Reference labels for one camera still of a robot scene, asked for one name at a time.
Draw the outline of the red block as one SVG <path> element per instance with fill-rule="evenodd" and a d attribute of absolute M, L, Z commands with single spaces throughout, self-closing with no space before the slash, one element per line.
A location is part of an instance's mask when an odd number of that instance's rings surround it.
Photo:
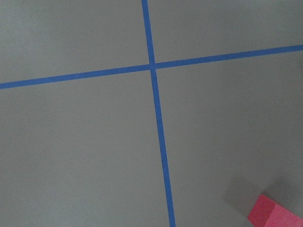
<path fill-rule="evenodd" d="M 254 227 L 302 227 L 303 219 L 261 194 L 248 215 Z"/>

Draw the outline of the blue tape line lengthwise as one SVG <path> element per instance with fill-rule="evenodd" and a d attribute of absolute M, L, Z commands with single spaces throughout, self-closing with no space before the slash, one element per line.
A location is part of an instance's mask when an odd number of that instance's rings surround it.
<path fill-rule="evenodd" d="M 160 147 L 160 158 L 161 158 L 162 173 L 163 173 L 163 180 L 164 180 L 164 187 L 165 187 L 169 226 L 175 227 L 176 220 L 175 220 L 175 213 L 174 213 L 174 206 L 173 206 L 173 197 L 172 197 L 172 190 L 171 190 L 168 157 L 167 157 L 167 151 L 166 151 L 165 133 L 164 133 L 164 128 L 163 128 L 163 120 L 162 120 L 162 113 L 161 113 L 159 85 L 158 85 L 158 78 L 157 78 L 157 69 L 156 69 L 156 62 L 155 62 L 155 55 L 154 55 L 152 27 L 151 27 L 151 21 L 150 21 L 148 1 L 142 0 L 142 10 L 143 10 L 145 37 L 146 37 L 146 44 L 147 44 L 147 51 L 148 51 L 148 58 L 149 58 L 152 94 L 153 94 L 158 140 L 159 140 L 159 147 Z"/>

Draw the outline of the blue tape line crosswise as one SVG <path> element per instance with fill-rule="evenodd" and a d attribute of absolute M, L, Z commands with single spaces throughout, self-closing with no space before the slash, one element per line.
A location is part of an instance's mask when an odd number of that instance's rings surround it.
<path fill-rule="evenodd" d="M 155 68 L 164 69 L 164 68 L 172 68 L 172 67 L 179 67 L 179 66 L 186 66 L 186 65 L 209 63 L 209 62 L 215 62 L 215 61 L 227 61 L 227 60 L 233 60 L 233 59 L 265 56 L 265 55 L 272 55 L 272 54 L 299 52 L 302 50 L 303 50 L 302 45 L 293 45 L 293 46 L 286 46 L 286 47 L 269 48 L 269 49 L 254 50 L 254 51 L 247 51 L 247 52 L 236 52 L 236 53 L 229 53 L 229 54 L 220 54 L 220 55 L 214 55 L 214 56 L 183 59 L 183 60 L 176 60 L 176 61 L 158 62 L 155 64 Z M 15 87 L 27 87 L 27 86 L 63 82 L 63 81 L 69 81 L 69 80 L 88 79 L 88 78 L 102 77 L 102 76 L 109 76 L 109 75 L 116 75 L 116 74 L 147 71 L 150 68 L 151 67 L 148 64 L 144 64 L 144 65 L 135 65 L 135 66 L 114 68 L 114 69 L 107 69 L 107 70 L 98 70 L 98 71 L 82 72 L 82 73 L 75 73 L 75 74 L 67 74 L 67 75 L 60 75 L 60 76 L 53 76 L 53 77 L 27 79 L 27 80 L 1 83 L 0 88 L 9 89 L 9 88 L 15 88 Z"/>

